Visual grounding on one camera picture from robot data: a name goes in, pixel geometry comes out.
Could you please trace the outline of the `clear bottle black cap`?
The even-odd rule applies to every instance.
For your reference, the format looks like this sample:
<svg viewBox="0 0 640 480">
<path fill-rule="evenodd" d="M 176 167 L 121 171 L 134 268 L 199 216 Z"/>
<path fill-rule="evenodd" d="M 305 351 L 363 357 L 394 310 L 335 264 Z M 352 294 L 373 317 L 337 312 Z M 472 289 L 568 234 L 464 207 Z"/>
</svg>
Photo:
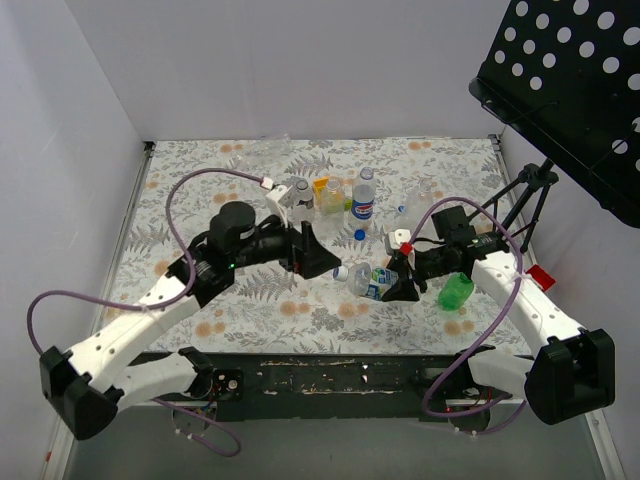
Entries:
<svg viewBox="0 0 640 480">
<path fill-rule="evenodd" d="M 299 179 L 295 184 L 295 198 L 292 208 L 293 220 L 311 222 L 315 216 L 314 193 L 305 179 Z"/>
</svg>

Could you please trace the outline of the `bottle green white label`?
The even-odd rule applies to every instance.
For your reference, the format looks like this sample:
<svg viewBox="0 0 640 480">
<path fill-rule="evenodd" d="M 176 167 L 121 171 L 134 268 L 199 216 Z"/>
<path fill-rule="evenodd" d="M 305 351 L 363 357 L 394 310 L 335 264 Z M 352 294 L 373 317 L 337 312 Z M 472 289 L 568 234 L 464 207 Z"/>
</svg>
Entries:
<svg viewBox="0 0 640 480">
<path fill-rule="evenodd" d="M 353 295 L 375 301 L 381 301 L 384 293 L 398 279 L 397 273 L 384 267 L 372 267 L 367 262 L 348 268 L 349 277 L 342 283 Z"/>
</svg>

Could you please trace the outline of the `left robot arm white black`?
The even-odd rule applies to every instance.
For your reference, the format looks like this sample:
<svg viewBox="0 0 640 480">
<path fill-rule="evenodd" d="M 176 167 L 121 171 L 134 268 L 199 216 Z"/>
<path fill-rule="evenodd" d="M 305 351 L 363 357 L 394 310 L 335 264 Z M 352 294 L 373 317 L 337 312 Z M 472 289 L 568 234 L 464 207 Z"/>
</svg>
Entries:
<svg viewBox="0 0 640 480">
<path fill-rule="evenodd" d="M 193 347 L 157 361 L 132 362 L 232 286 L 237 269 L 272 261 L 304 279 L 341 264 L 316 239 L 309 222 L 295 228 L 277 215 L 257 222 L 249 204 L 224 204 L 187 254 L 171 264 L 130 311 L 65 351 L 52 346 L 41 353 L 45 399 L 73 436 L 86 440 L 139 402 L 169 393 L 205 398 L 212 390 L 215 369 Z"/>
</svg>

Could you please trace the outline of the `clear bottle blue label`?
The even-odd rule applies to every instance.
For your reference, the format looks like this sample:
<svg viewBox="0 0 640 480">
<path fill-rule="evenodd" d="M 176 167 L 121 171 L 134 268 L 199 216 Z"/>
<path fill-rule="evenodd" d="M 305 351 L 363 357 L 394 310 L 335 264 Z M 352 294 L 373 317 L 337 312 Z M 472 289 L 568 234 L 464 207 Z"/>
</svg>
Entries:
<svg viewBox="0 0 640 480">
<path fill-rule="evenodd" d="M 350 224 L 354 229 L 366 230 L 373 218 L 376 179 L 371 167 L 363 167 L 352 185 Z"/>
</svg>

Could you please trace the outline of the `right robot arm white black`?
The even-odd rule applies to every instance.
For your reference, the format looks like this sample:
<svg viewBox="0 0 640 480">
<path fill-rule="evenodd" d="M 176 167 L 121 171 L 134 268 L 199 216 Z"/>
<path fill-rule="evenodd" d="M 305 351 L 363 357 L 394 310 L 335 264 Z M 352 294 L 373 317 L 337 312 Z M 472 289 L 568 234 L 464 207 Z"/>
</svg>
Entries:
<svg viewBox="0 0 640 480">
<path fill-rule="evenodd" d="M 465 210 L 454 206 L 433 217 L 441 245 L 418 251 L 410 231 L 388 234 L 389 267 L 397 282 L 385 302 L 415 302 L 430 279 L 462 273 L 502 310 L 498 317 L 516 326 L 531 355 L 503 354 L 478 339 L 460 353 L 424 394 L 428 404 L 453 376 L 454 389 L 475 397 L 486 387 L 528 403 L 544 423 L 564 420 L 611 405 L 615 400 L 615 345 L 602 329 L 589 331 L 565 314 L 523 271 L 523 260 L 498 232 L 479 234 Z"/>
</svg>

